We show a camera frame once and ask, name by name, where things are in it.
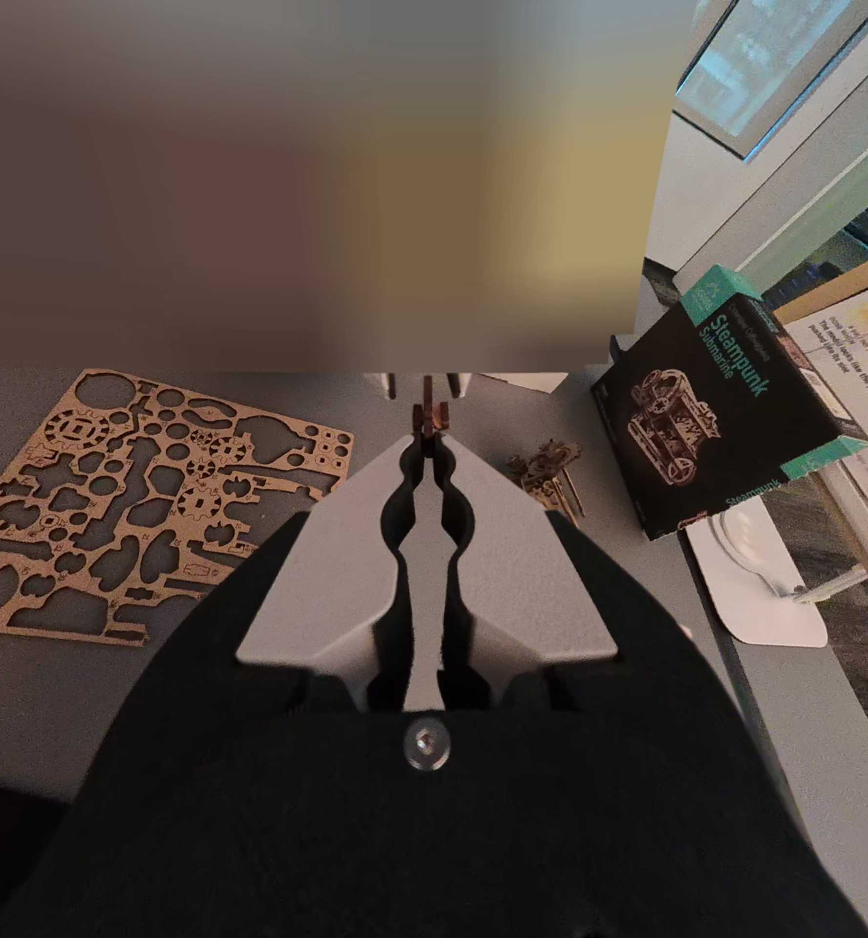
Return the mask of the clear round dish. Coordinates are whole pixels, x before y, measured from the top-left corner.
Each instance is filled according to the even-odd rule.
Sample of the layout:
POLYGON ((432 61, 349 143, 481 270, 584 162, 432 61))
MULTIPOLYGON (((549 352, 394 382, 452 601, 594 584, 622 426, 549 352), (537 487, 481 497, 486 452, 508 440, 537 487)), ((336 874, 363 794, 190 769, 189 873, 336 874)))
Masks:
POLYGON ((745 504, 713 516, 709 525, 726 555, 762 580, 773 595, 796 600, 807 592, 799 574, 789 574, 782 560, 776 559, 767 529, 745 504))

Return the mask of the laser-cut wooden parts sheet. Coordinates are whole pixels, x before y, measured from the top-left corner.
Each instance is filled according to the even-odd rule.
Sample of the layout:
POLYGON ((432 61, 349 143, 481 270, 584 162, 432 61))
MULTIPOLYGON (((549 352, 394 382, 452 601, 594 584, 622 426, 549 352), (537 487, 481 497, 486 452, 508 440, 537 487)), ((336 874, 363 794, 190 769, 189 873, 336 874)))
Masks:
POLYGON ((144 646, 148 614, 254 553, 229 510, 310 507, 354 447, 318 421, 84 369, 0 475, 0 635, 144 646))

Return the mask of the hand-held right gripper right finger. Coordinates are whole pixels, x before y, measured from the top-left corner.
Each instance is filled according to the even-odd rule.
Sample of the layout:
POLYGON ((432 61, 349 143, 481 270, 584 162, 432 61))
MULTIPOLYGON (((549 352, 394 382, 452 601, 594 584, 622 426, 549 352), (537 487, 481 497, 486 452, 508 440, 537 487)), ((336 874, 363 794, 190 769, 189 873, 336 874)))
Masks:
POLYGON ((579 533, 451 435, 432 443, 448 566, 438 671, 447 710, 498 705, 521 674, 611 661, 617 646, 558 537, 579 533))

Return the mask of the printed instruction board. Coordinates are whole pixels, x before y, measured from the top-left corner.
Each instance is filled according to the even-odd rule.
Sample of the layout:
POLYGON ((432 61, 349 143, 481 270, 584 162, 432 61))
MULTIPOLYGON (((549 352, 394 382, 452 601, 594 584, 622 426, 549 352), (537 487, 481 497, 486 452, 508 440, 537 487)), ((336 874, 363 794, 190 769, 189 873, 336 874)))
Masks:
MULTIPOLYGON (((868 434, 868 262, 774 311, 868 434)), ((868 448, 813 475, 868 573, 868 448)))

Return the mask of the window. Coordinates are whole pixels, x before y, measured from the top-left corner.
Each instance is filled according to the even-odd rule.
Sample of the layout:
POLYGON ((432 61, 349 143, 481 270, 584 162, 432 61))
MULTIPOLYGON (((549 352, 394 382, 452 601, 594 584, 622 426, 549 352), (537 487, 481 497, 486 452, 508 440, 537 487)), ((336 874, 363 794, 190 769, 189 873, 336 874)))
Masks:
POLYGON ((868 1, 698 2, 673 113, 752 159, 868 33, 868 1))

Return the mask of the black and teal model box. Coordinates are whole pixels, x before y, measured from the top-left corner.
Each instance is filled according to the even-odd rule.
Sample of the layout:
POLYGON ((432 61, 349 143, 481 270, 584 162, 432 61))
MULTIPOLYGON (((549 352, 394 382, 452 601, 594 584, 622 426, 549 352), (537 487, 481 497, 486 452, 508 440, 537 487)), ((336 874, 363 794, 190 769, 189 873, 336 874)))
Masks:
POLYGON ((592 396, 650 541, 868 448, 760 294, 721 265, 615 360, 592 396))

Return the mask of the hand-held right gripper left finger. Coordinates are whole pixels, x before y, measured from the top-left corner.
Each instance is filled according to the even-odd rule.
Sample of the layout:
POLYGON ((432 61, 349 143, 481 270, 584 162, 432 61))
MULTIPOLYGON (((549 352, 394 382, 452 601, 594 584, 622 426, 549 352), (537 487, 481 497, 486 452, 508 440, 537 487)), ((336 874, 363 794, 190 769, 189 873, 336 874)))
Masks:
POLYGON ((338 678, 364 712, 404 709, 414 633, 401 546, 424 462, 421 435, 404 437, 307 514, 239 662, 338 678))

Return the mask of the small wooden model part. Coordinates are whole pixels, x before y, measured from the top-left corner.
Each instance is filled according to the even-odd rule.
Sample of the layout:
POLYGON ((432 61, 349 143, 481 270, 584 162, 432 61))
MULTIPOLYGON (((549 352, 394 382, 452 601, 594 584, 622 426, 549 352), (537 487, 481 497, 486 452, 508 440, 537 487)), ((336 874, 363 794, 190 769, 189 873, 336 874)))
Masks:
POLYGON ((425 458, 433 458, 435 440, 443 431, 450 428, 450 422, 449 403, 435 400, 433 376, 424 375, 422 401, 413 406, 412 432, 425 458))

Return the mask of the partly assembled wooden model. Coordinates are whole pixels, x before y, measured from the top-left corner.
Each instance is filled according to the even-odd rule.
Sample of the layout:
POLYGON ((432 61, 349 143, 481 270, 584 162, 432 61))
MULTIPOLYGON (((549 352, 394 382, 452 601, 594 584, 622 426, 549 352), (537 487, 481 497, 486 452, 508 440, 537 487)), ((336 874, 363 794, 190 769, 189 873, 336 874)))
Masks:
POLYGON ((545 510, 557 511, 579 525, 585 516, 568 467, 582 455, 581 444, 549 439, 528 458, 512 455, 505 463, 510 479, 545 510))

